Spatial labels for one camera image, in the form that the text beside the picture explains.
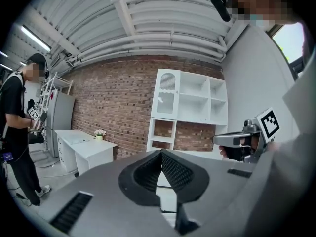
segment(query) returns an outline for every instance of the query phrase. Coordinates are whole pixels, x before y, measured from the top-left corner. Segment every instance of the black pants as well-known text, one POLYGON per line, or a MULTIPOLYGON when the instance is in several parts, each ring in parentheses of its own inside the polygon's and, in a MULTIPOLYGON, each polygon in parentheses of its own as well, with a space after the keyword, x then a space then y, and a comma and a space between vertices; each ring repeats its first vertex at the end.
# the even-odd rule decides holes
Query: black pants
POLYGON ((27 149, 20 159, 16 162, 12 162, 11 167, 15 175, 16 181, 23 190, 27 199, 33 205, 40 204, 40 198, 35 193, 41 192, 39 178, 35 171, 35 165, 30 157, 29 149, 27 149))

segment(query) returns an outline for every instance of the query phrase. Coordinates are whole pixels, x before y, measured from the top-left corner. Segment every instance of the ceiling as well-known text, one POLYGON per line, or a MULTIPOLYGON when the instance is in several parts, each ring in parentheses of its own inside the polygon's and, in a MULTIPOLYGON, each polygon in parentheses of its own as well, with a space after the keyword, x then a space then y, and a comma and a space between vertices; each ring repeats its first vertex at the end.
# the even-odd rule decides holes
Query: ceiling
POLYGON ((245 28, 224 22, 210 0, 33 0, 17 19, 1 62, 13 69, 40 52, 65 72, 118 56, 160 54, 219 64, 245 28), (46 52, 21 25, 51 47, 46 52))

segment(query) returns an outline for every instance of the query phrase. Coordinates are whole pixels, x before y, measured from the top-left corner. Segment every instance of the small plant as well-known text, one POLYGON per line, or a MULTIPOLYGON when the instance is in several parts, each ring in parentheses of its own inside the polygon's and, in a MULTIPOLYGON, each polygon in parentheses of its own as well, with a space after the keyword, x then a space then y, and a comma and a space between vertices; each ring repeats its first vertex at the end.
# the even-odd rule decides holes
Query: small plant
POLYGON ((98 129, 98 130, 94 131, 95 136, 104 136, 106 134, 107 134, 107 132, 105 130, 102 130, 102 129, 98 129))

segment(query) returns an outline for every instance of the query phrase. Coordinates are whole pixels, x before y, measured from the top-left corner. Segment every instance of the white wall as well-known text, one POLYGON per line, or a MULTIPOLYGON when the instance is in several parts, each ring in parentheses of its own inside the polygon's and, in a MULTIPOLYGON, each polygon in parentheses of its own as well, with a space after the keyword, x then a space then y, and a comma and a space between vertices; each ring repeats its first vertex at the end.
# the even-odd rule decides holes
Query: white wall
POLYGON ((280 125, 275 141, 298 135, 296 123, 282 99, 294 79, 283 55, 264 31, 248 26, 222 67, 228 96, 228 132, 240 131, 246 119, 272 107, 280 125))
POLYGON ((41 84, 40 83, 36 83, 36 82, 29 82, 26 81, 25 82, 25 95, 24 95, 24 111, 26 111, 27 107, 28 107, 28 101, 30 99, 33 99, 34 102, 38 102, 40 100, 40 98, 36 97, 36 91, 38 89, 41 88, 41 84))

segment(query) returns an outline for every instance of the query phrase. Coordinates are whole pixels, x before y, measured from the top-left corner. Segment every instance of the white refrigerator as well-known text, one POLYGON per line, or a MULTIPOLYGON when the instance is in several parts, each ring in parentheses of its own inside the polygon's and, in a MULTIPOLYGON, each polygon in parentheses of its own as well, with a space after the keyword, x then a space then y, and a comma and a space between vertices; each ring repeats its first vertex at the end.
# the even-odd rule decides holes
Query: white refrigerator
POLYGON ((70 130, 75 98, 58 90, 50 95, 47 112, 47 145, 53 157, 59 157, 57 134, 54 130, 70 130))

